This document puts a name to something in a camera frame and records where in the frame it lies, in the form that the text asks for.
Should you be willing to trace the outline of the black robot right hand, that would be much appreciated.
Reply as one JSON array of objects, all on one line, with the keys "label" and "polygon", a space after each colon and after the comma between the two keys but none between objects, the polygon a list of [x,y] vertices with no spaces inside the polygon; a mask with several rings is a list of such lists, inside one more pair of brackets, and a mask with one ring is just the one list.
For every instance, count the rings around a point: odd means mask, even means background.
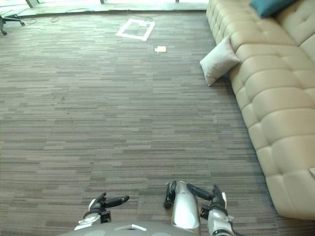
[{"label": "black robot right hand", "polygon": [[225,193],[222,192],[216,184],[213,185],[211,192],[201,189],[191,183],[187,183],[187,188],[192,194],[226,209],[227,204]]}]

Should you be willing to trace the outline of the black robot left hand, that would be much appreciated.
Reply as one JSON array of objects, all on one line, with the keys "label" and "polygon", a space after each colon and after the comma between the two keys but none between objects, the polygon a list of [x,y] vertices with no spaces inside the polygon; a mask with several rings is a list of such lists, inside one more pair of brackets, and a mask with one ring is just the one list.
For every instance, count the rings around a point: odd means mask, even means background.
[{"label": "black robot left hand", "polygon": [[112,199],[106,199],[106,192],[93,199],[89,204],[89,210],[105,211],[107,208],[117,207],[129,200],[129,196],[121,196]]}]

